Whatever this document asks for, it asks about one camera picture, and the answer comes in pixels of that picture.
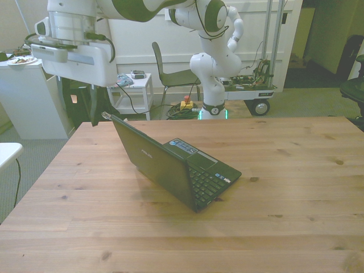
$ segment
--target cart wheel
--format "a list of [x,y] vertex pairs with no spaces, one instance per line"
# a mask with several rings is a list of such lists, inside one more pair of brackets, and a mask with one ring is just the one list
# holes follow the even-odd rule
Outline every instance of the cart wheel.
[[252,115],[266,115],[271,108],[268,100],[254,100],[250,105],[250,112]]

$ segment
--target cable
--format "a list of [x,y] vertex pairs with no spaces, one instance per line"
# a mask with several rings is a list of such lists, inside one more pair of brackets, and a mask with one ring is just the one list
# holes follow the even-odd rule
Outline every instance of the cable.
[[19,164],[19,160],[16,159],[16,162],[18,164],[18,170],[19,170],[19,181],[18,181],[18,187],[16,189],[16,195],[15,195],[15,202],[14,202],[14,207],[16,206],[16,202],[18,200],[18,193],[19,193],[19,187],[20,187],[20,178],[22,178],[22,172],[20,171],[20,164]]
[[263,41],[261,41],[261,43],[259,44],[259,47],[257,48],[257,52],[255,53],[255,57],[254,57],[253,64],[252,64],[251,66],[244,67],[244,68],[242,68],[241,70],[246,69],[246,68],[251,68],[251,67],[253,67],[253,65],[255,64],[255,61],[257,60],[258,50],[259,50],[260,46],[262,45],[262,43],[263,43]]
[[113,49],[113,54],[111,56],[111,60],[110,60],[110,63],[115,59],[115,46],[114,46],[114,43],[108,39],[107,37],[105,37],[105,40],[108,41]]
[[111,60],[109,62],[111,63],[115,59],[114,43],[110,39],[108,39],[105,35],[96,34],[96,33],[92,33],[92,32],[86,32],[85,36],[87,39],[90,39],[90,40],[108,41],[111,45],[111,48],[113,49],[113,53],[111,54]]
[[[191,89],[190,89],[189,94],[188,94],[188,99],[191,97],[192,89],[196,85],[197,82],[198,82],[198,78],[196,79],[196,81],[191,86]],[[166,116],[168,117],[167,119],[176,120],[176,119],[193,119],[193,118],[196,118],[198,116],[198,112],[193,111],[192,109],[185,109],[186,106],[187,106],[187,104],[185,104],[185,106],[181,109],[181,104],[173,105],[167,111],[167,114],[166,114]]]
[[200,20],[200,23],[201,23],[202,28],[204,29],[205,33],[206,33],[208,36],[210,36],[211,38],[213,38],[213,39],[217,39],[217,38],[222,37],[222,36],[225,34],[226,30],[228,30],[229,26],[225,26],[225,27],[224,27],[224,30],[223,30],[222,32],[220,32],[219,34],[217,34],[217,35],[211,35],[211,34],[209,34],[209,33],[207,32],[207,30],[206,30],[205,26],[204,26],[204,23],[202,22],[201,15],[200,15],[200,12],[199,12],[199,10],[198,10],[198,6],[197,6],[197,0],[195,0],[195,6],[196,6],[196,11],[197,11],[198,18],[199,18],[199,20]]
[[124,90],[124,88],[123,88],[123,87],[121,87],[118,83],[116,83],[116,84],[118,85],[118,87],[120,87],[120,89],[121,89],[121,90],[123,90],[123,92],[125,93],[125,95],[127,95],[127,96],[128,96],[128,98],[129,98],[129,100],[130,100],[131,108],[133,109],[133,111],[134,111],[136,114],[145,114],[145,113],[148,113],[148,112],[150,112],[150,111],[152,111],[152,110],[154,110],[154,109],[157,109],[157,108],[159,108],[159,107],[161,107],[161,106],[174,106],[174,105],[170,105],[170,104],[161,104],[161,105],[158,105],[157,107],[154,107],[153,109],[150,109],[150,110],[148,110],[148,111],[145,111],[145,112],[141,112],[141,113],[139,113],[139,112],[137,112],[137,111],[134,109],[133,101],[131,100],[131,97],[129,96],[129,94],[128,94],[128,93],[126,93],[126,91]]
[[25,37],[25,39],[28,40],[30,37],[33,37],[35,35],[36,35],[36,33],[29,34],[28,36]]

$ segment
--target gray chair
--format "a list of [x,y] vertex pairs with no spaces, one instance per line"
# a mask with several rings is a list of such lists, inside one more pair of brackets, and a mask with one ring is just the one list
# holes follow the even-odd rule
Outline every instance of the gray chair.
[[162,84],[164,85],[162,104],[164,104],[167,89],[176,86],[195,85],[197,87],[197,100],[201,100],[200,87],[198,86],[199,84],[201,84],[201,81],[198,79],[198,77],[195,74],[193,74],[193,72],[190,69],[170,74],[164,73],[162,54],[160,53],[160,48],[157,42],[153,42],[152,47],[158,65],[159,78]]

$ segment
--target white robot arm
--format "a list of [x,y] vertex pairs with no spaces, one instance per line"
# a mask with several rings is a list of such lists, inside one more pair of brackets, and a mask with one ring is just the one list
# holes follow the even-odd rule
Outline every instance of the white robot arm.
[[[233,77],[242,68],[234,51],[243,34],[237,9],[221,0],[48,0],[49,17],[36,24],[43,36],[32,44],[33,54],[43,59],[47,73],[98,86],[113,85],[116,79],[114,54],[107,44],[94,40],[96,17],[146,22],[168,8],[171,20],[197,30],[203,53],[193,55],[191,70],[204,88],[203,119],[225,118],[225,90],[216,79]],[[234,33],[226,41],[229,17]]]

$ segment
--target chair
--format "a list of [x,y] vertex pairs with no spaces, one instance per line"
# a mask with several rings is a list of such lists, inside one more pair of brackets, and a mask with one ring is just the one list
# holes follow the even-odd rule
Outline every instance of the chair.
[[360,114],[362,116],[349,120],[364,131],[364,55],[358,56],[356,61],[361,63],[359,77],[345,81],[343,84],[341,84],[340,92],[344,98],[349,98],[358,104],[360,108]]
[[160,48],[158,43],[153,42],[152,48],[157,61],[159,78],[162,84],[164,85],[162,105],[164,104],[164,100],[166,98],[167,89],[176,86],[195,85],[197,87],[197,100],[201,100],[200,87],[198,86],[199,84],[201,84],[201,81],[198,79],[198,77],[195,74],[193,74],[193,72],[190,69],[170,74],[164,73],[162,54],[160,53]]

